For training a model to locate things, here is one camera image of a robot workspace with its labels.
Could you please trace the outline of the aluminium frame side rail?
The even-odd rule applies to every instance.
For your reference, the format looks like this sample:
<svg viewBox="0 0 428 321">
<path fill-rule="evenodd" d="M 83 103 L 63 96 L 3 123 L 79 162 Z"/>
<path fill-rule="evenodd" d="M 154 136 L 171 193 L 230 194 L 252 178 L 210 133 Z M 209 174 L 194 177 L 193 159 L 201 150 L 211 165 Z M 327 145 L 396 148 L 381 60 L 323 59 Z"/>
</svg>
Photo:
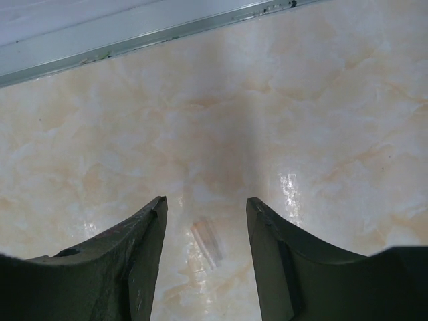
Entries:
<svg viewBox="0 0 428 321">
<path fill-rule="evenodd" d="M 308 1 L 154 1 L 2 46 L 1 86 L 308 4 Z"/>
</svg>

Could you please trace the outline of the white pen near gripper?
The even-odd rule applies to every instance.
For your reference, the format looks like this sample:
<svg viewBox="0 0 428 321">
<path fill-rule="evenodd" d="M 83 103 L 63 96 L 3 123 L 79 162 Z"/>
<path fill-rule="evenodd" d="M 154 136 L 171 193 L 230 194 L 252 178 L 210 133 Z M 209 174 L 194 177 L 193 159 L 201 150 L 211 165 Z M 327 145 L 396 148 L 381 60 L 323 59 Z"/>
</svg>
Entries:
<svg viewBox="0 0 428 321">
<path fill-rule="evenodd" d="M 221 266 L 223 260 L 221 242 L 213 222 L 200 217 L 191 226 L 191 233 L 212 270 Z"/>
</svg>

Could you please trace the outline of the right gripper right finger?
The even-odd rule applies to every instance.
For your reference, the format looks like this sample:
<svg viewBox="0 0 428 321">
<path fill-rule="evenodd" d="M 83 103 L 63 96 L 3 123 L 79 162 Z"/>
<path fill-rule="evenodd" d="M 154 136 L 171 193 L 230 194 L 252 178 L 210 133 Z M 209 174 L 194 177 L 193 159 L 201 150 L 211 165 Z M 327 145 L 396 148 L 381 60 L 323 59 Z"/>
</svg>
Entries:
<svg viewBox="0 0 428 321">
<path fill-rule="evenodd" d="M 246 205 L 264 320 L 426 320 L 427 248 L 372 256 L 327 243 L 256 197 Z"/>
</svg>

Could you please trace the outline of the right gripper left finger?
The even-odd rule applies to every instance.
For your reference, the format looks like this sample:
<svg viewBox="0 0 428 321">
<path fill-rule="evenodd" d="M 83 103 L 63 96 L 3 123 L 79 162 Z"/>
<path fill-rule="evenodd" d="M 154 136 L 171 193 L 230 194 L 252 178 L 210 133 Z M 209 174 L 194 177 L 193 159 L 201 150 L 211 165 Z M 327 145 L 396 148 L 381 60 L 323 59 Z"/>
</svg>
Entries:
<svg viewBox="0 0 428 321">
<path fill-rule="evenodd" d="M 167 198 L 54 256 L 1 255 L 2 320 L 149 320 Z"/>
</svg>

